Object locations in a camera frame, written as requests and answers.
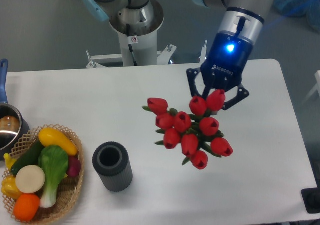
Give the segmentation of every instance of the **cooking pot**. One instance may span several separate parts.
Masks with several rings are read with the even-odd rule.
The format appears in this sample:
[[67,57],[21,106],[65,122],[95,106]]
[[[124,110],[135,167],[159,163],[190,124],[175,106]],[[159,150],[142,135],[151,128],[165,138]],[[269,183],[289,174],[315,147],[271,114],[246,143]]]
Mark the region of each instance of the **cooking pot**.
[[4,154],[11,153],[19,138],[29,131],[29,125],[19,110],[8,104],[6,93],[8,65],[7,59],[0,61],[0,160],[2,161]]

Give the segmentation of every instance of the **wicker basket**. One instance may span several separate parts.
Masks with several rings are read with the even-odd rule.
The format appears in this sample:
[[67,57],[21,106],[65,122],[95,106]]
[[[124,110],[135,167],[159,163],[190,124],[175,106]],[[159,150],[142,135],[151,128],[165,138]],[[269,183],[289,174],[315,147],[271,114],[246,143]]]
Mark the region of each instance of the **wicker basket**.
[[[22,154],[24,154],[29,147],[38,139],[38,134],[43,128],[54,128],[61,132],[63,132],[70,140],[78,148],[78,159],[81,162],[81,171],[78,177],[67,177],[62,180],[57,190],[57,200],[56,204],[51,208],[39,208],[35,217],[30,222],[21,222],[15,218],[13,215],[14,207],[16,202],[10,198],[2,195],[4,207],[8,210],[8,213],[11,214],[11,217],[15,219],[17,222],[27,223],[27,224],[38,224],[45,225],[56,222],[57,220],[64,217],[76,204],[83,180],[84,180],[84,172],[85,172],[85,159],[84,159],[84,151],[79,137],[69,128],[60,126],[60,125],[44,125],[42,127],[38,127],[29,131],[27,134],[23,135],[22,138],[15,144],[14,148],[10,153],[12,158],[18,159]],[[8,169],[4,172],[3,178],[10,176],[10,172]]]

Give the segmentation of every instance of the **table surface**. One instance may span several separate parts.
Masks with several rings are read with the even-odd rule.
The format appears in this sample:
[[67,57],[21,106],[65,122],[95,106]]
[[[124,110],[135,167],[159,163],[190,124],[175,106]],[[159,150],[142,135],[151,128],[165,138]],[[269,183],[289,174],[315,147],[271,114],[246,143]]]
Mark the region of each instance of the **table surface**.
[[[57,224],[265,224],[314,220],[301,190],[316,187],[286,83],[277,61],[250,60],[243,85],[250,96],[215,117],[233,147],[230,157],[209,156],[208,166],[182,166],[181,147],[154,142],[156,116],[142,106],[163,98],[190,112],[186,70],[198,64],[13,72],[9,104],[31,128],[60,124],[82,141],[85,175],[75,208]],[[199,76],[199,87],[203,83]],[[92,165],[95,149],[109,141],[128,150],[132,184],[105,189]],[[5,163],[0,162],[0,173]],[[16,224],[0,207],[1,224]]]

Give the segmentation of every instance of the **radish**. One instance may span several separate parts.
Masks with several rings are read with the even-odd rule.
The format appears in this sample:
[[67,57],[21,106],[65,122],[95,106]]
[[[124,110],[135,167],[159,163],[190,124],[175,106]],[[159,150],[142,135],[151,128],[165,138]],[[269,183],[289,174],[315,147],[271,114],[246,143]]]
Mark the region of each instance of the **radish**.
[[81,171],[80,161],[74,156],[69,156],[69,168],[66,171],[66,174],[68,175],[68,177],[75,178],[79,176],[80,171]]

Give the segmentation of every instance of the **blue led light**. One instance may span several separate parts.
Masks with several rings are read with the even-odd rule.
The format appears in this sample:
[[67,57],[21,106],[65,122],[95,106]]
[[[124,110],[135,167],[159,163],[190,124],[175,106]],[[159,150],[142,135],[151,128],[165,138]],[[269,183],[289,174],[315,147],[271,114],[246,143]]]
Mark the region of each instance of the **blue led light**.
[[229,53],[232,53],[232,52],[235,50],[235,45],[230,44],[230,45],[226,46],[226,50],[227,50]]

